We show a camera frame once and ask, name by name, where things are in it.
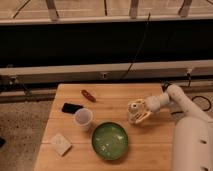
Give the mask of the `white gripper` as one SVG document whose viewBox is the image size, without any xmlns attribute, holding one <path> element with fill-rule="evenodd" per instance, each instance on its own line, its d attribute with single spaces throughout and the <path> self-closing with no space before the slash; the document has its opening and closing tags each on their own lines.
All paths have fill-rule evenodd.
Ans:
<svg viewBox="0 0 213 171">
<path fill-rule="evenodd" d="M 150 96 L 146 99 L 136 99 L 136 100 L 130 101 L 130 105 L 132 104 L 143 105 L 145 103 L 147 108 L 151 112 L 157 112 L 161 107 L 160 102 L 156 96 Z M 150 112 L 137 113 L 131 117 L 131 121 L 133 124 L 139 124 L 143 122 L 144 120 L 146 120 L 150 115 L 151 115 Z"/>
</svg>

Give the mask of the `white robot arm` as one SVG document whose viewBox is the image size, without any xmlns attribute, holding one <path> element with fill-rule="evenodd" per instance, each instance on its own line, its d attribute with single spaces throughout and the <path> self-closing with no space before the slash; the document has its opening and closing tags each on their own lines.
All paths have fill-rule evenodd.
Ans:
<svg viewBox="0 0 213 171">
<path fill-rule="evenodd" d="M 178 85 L 169 84 L 158 96 L 131 101 L 128 120 L 139 124 L 170 102 L 175 102 L 184 114 L 174 128 L 171 170 L 213 171 L 213 118 Z"/>
</svg>

